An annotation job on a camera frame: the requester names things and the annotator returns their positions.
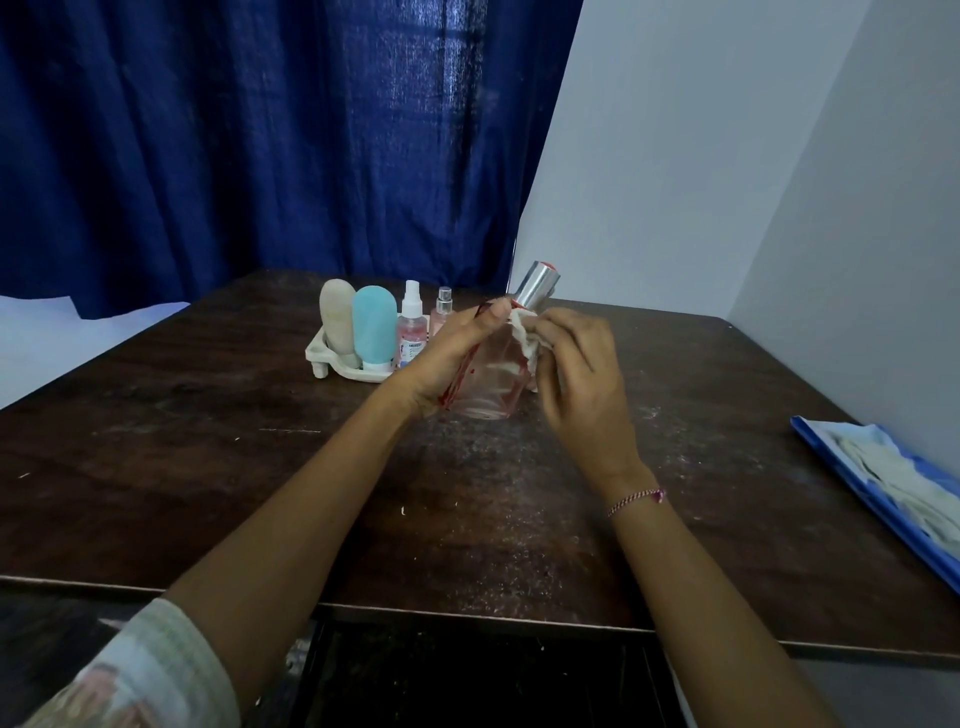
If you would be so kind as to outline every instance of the wooden table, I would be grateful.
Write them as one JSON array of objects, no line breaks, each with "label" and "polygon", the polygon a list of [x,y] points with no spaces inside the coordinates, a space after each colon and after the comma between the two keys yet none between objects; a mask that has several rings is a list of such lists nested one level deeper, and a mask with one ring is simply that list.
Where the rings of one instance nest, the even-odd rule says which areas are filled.
[{"label": "wooden table", "polygon": [[[238,280],[0,412],[0,574],[162,590],[247,517],[370,392],[304,360],[322,282]],[[643,457],[779,640],[960,659],[960,601],[788,423],[842,411],[720,319],[568,305],[611,321]],[[323,602],[651,627],[532,395],[412,426]]]}]

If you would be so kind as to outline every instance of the sleeve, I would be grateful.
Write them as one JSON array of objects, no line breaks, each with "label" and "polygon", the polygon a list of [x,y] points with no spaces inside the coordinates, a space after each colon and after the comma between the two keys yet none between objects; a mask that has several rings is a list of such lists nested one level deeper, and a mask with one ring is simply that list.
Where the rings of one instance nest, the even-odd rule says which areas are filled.
[{"label": "sleeve", "polygon": [[180,608],[155,599],[23,728],[238,728],[227,672]]}]

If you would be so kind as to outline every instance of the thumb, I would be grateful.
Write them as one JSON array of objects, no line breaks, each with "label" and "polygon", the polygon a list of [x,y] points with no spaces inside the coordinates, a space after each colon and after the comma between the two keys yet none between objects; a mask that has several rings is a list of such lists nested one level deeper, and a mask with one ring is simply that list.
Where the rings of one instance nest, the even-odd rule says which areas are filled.
[{"label": "thumb", "polygon": [[496,299],[487,310],[457,330],[457,344],[463,351],[476,346],[506,323],[513,305],[510,299]]},{"label": "thumb", "polygon": [[557,429],[561,419],[560,377],[557,373],[557,359],[549,349],[540,348],[537,359],[537,391],[540,393],[540,405],[547,423]]}]

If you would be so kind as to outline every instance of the white wall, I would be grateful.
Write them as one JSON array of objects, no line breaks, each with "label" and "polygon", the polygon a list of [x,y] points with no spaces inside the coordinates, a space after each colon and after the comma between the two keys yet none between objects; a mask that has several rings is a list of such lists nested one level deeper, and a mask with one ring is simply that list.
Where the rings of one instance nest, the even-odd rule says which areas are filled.
[{"label": "white wall", "polygon": [[960,475],[960,3],[876,0],[731,320]]},{"label": "white wall", "polygon": [[84,321],[70,299],[0,296],[0,408],[184,308],[164,303]]},{"label": "white wall", "polygon": [[727,316],[868,5],[586,0],[514,281]]}]

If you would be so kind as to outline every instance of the bracelet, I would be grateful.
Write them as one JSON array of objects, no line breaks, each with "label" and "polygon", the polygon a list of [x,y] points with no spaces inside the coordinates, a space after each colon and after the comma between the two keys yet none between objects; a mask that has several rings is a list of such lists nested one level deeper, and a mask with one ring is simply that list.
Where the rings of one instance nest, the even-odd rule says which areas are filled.
[{"label": "bracelet", "polygon": [[627,497],[621,498],[620,500],[618,500],[607,510],[607,518],[611,518],[614,513],[616,513],[618,510],[623,508],[623,506],[627,505],[628,503],[633,503],[635,500],[638,500],[642,497],[649,497],[649,496],[653,496],[654,500],[657,503],[660,503],[663,501],[664,498],[666,498],[666,491],[664,491],[662,488],[651,488],[649,491],[639,491],[638,493],[631,493]]}]

